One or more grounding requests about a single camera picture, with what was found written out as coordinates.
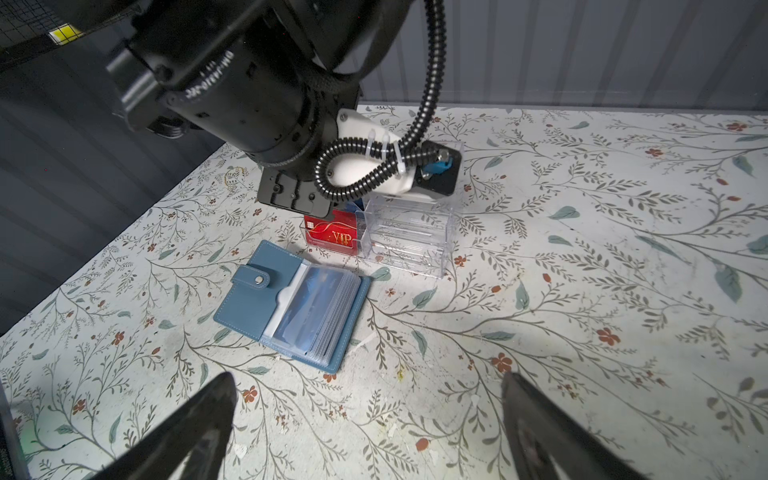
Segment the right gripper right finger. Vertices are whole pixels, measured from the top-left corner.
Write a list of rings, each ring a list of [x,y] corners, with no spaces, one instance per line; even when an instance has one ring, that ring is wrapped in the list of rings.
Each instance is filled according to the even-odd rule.
[[[502,382],[504,428],[520,479],[641,479],[518,373]]]

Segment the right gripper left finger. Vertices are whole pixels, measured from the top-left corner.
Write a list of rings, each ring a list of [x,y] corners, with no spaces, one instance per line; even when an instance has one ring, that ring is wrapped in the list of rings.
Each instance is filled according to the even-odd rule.
[[[183,479],[216,479],[238,398],[233,375],[219,374],[95,477],[169,479],[181,466]]]

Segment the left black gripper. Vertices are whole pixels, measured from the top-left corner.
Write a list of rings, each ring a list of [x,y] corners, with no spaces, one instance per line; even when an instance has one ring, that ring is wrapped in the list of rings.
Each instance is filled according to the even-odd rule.
[[[313,182],[271,168],[262,171],[257,199],[267,206],[315,218],[326,218],[336,208],[335,202],[319,194]]]

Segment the blue leather card holder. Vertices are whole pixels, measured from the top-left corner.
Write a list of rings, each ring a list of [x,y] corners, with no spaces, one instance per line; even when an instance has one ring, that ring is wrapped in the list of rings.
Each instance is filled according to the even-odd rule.
[[[372,279],[263,240],[232,276],[214,320],[327,374],[340,369]]]

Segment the clear acrylic organizer box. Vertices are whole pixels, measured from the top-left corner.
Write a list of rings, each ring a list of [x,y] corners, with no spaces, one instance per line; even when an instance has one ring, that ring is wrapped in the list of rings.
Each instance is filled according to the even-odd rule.
[[[350,257],[435,278],[452,260],[459,217],[454,196],[423,202],[372,194],[334,210],[357,216],[359,253]]]

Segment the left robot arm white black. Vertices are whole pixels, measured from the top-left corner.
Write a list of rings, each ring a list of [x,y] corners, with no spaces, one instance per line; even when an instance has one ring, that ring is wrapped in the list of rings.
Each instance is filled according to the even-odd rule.
[[[154,1],[107,70],[135,131],[177,138],[190,128],[236,147],[259,165],[257,198],[302,215],[335,208],[313,184],[314,163],[355,109],[362,78],[386,55],[406,1]],[[360,44],[366,60],[341,87],[302,74],[333,73]]]

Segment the red card in organizer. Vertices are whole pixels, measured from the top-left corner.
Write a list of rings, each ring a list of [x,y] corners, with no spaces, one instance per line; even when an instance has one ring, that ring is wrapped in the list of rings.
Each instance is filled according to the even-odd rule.
[[[307,243],[348,256],[359,253],[357,216],[354,213],[334,210],[329,219],[304,217]]]

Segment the floral patterned table mat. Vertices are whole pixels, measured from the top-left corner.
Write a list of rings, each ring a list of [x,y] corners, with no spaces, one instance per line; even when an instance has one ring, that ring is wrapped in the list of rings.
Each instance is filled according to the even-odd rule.
[[[435,277],[310,247],[225,146],[1,340],[32,475],[103,468],[217,374],[227,479],[511,479],[507,372],[654,479],[767,475],[767,119],[453,108]],[[214,319],[262,241],[373,282],[340,371]]]

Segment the yellow tag on basket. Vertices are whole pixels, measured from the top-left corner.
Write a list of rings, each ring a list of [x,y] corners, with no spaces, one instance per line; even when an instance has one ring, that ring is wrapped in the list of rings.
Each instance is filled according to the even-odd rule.
[[[69,23],[62,24],[50,30],[48,37],[57,46],[63,46],[79,39],[83,33]]]

